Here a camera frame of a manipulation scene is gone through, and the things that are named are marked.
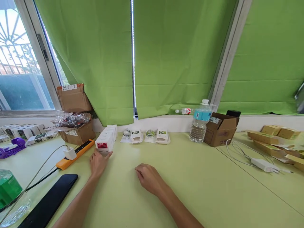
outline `purple plastic holder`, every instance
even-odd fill
[[[13,149],[8,148],[0,148],[0,159],[5,159],[11,155],[17,154],[19,151],[23,150],[26,148],[25,146],[25,140],[22,138],[14,138],[12,139],[12,144],[16,144],[17,147]]]

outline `hand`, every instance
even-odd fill
[[[113,151],[111,151],[106,157],[103,157],[95,148],[94,153],[90,157],[91,177],[101,177],[112,153]]]
[[[140,184],[158,198],[166,195],[168,191],[172,191],[153,166],[140,164],[135,170]]]

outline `green bottle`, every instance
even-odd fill
[[[22,187],[11,171],[0,169],[0,222],[12,208],[18,196],[22,192]],[[10,214],[0,224],[0,227],[8,227],[14,224],[23,215],[29,212],[31,201],[24,194],[14,206]]]

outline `pink picture on box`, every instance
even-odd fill
[[[97,148],[98,149],[108,148],[108,144],[106,144],[106,143],[97,143]]]

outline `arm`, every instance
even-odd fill
[[[81,228],[99,178],[113,152],[103,157],[96,149],[90,157],[91,176],[82,190],[73,199],[53,228]]]
[[[153,166],[140,164],[135,170],[140,184],[159,198],[170,212],[178,228],[204,228],[187,210]]]

